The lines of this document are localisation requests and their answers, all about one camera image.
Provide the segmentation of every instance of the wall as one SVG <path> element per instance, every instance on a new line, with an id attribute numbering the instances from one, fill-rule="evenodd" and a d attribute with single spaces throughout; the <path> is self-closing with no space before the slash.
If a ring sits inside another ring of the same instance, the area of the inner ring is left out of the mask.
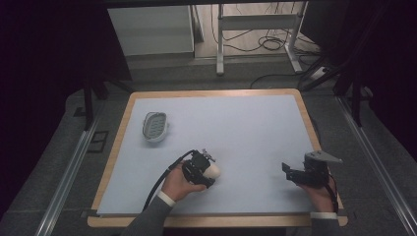
<path id="1" fill-rule="evenodd" d="M 125 56 L 193 52 L 188 6 L 109 9 Z"/>
<path id="2" fill-rule="evenodd" d="M 0 217 L 49 144 L 67 97 L 82 89 L 86 79 L 103 81 L 101 75 L 132 80 L 106 9 L 50 1 L 4 3 L 0 1 Z M 54 177 L 45 175 L 44 185 Z"/>

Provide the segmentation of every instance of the light blue surface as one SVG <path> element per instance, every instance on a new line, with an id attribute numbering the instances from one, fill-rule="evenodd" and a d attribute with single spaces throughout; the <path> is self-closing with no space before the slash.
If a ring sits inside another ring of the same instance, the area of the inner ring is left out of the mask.
<path id="1" fill-rule="evenodd" d="M 165 139 L 142 135 L 149 112 L 164 112 Z M 304 192 L 285 179 L 281 162 L 303 168 L 312 151 L 293 95 L 137 99 L 98 214 L 136 214 L 163 171 L 190 149 L 206 148 L 221 176 L 172 214 L 308 212 Z"/>

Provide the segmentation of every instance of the white wristband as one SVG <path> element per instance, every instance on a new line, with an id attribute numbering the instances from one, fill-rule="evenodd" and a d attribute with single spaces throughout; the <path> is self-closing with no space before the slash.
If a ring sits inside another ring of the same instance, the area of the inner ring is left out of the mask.
<path id="1" fill-rule="evenodd" d="M 166 204 L 168 204 L 170 207 L 174 207 L 175 206 L 175 201 L 173 201 L 171 198 L 169 198 L 165 193 L 163 193 L 162 191 L 159 191 L 159 193 L 157 194 L 158 197 L 160 197 Z"/>

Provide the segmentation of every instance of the metal rail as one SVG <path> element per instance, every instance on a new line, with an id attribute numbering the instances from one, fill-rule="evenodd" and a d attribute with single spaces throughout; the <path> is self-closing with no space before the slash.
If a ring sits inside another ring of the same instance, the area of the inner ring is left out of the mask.
<path id="1" fill-rule="evenodd" d="M 77 176 L 78 170 L 81 163 L 83 162 L 85 153 L 89 146 L 89 142 L 101 117 L 101 112 L 104 107 L 104 101 L 100 101 L 97 105 L 94 120 L 92 121 L 91 127 L 87 131 L 83 131 L 79 142 L 74 150 L 74 153 L 67 165 L 67 169 L 62 176 L 61 182 L 55 191 L 54 196 L 40 221 L 35 236 L 49 236 L 55 227 L 56 221 L 61 213 L 62 207 L 67 200 L 68 194 Z"/>
<path id="2" fill-rule="evenodd" d="M 407 200 L 402 196 L 401 192 L 396 188 L 395 183 L 390 178 L 386 168 L 381 162 L 377 152 L 366 136 L 362 128 L 356 125 L 356 122 L 351 117 L 350 107 L 347 104 L 346 100 L 340 97 L 337 97 L 338 101 L 346 120 L 349 123 L 349 126 L 353 130 L 353 133 L 356 139 L 359 142 L 362 150 L 365 152 L 366 157 L 369 160 L 372 168 L 374 169 L 377 178 L 380 180 L 381 185 L 383 186 L 384 191 L 387 194 L 392 206 L 394 207 L 396 213 L 399 216 L 402 224 L 405 227 L 405 230 L 408 232 L 408 235 L 417 235 L 417 221 L 413 214 L 413 210 L 410 205 L 407 203 Z"/>

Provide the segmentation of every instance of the gray sleeve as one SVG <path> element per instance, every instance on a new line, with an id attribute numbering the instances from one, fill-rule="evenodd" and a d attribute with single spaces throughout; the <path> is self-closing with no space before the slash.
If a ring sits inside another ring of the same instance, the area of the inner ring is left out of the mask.
<path id="1" fill-rule="evenodd" d="M 341 236 L 338 220 L 312 218 L 312 236 Z"/>
<path id="2" fill-rule="evenodd" d="M 172 207 L 160 197 L 155 196 L 148 208 L 138 215 L 121 236 L 160 236 L 163 232 L 163 223 Z"/>

